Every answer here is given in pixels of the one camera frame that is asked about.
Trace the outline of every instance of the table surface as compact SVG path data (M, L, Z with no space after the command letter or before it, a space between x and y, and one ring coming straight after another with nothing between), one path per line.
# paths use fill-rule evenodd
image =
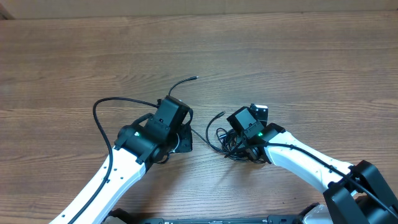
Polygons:
M92 118L108 96L174 90L204 134L220 111L269 121L322 153L375 164L398 194L398 12L113 17L0 22L0 223L48 223L107 156ZM150 107L107 102L111 141ZM210 129L229 128L226 116ZM116 207L164 218L298 213L323 196L274 165L194 149L154 165Z

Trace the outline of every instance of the wood plank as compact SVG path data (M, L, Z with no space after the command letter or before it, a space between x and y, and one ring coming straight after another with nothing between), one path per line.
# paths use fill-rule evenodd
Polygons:
M0 20L14 19L6 8L0 3Z
M174 90L209 120L250 103L336 159L375 164L398 193L398 12L113 17L0 22L0 222L48 223L106 157L91 117L107 96ZM153 111L108 102L111 141ZM229 128L225 119L211 127ZM153 166L116 207L164 218L298 213L322 195L273 165L237 163L197 137Z
M398 0L0 0L16 19L396 10Z

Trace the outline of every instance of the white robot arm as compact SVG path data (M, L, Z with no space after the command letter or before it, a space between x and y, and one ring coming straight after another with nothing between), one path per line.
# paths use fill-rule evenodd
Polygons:
M101 223L119 198L146 173L145 164L136 163L137 157L121 148L113 151L113 167L107 183L86 210L74 221L75 224ZM67 224L85 205L101 184L109 166L109 156L98 172L81 190L73 202L51 224Z
M288 131L277 134L269 142L288 145L292 144L329 163L344 174L351 172L348 167L352 166L352 164L349 162L341 162L312 149L295 139ZM340 175L331 172L330 169L319 164L311 157L294 149L280 146L268 146L266 147L266 154L274 165L281 166L293 172L295 175L315 187L320 193L323 193L329 188L328 184L330 182L338 182L342 178Z

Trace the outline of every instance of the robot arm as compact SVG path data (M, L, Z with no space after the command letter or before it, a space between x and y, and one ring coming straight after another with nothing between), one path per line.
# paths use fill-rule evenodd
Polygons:
M330 158L283 127L267 125L267 115L266 107L251 105L227 118L244 146L234 148L226 157L246 152L251 159L286 168L314 186L328 207L314 208L304 217L305 224L397 223L398 200L374 165L362 161L353 166ZM357 191L366 196L354 199Z
M155 114L146 114L121 128L98 172L51 224L101 223L119 198L153 163L167 162L170 153L192 150L192 109L171 96L158 102ZM189 122L182 124L188 113ZM109 167L111 158L113 166Z
M352 164L349 162L341 162L337 159L328 157L301 143L287 131L277 134L275 137L269 140L269 142L288 145L292 144L306 150L325 162L327 161L327 163L337 168L344 174L349 174L351 172L348 167L352 166ZM313 160L311 157L303 154L300 151L280 146L268 146L265 148L265 152L271 163L293 172L295 175L305 180L321 193L329 188L328 184L330 182L337 183L342 178L340 175L331 172L327 167L319 164L317 161Z
M101 223L126 190L144 176L145 164L136 163L135 155L123 148L119 150L113 148L112 150L113 164L115 165L109 175L109 181L74 223ZM102 182L108 164L109 156L73 202L51 224L66 224L79 212Z

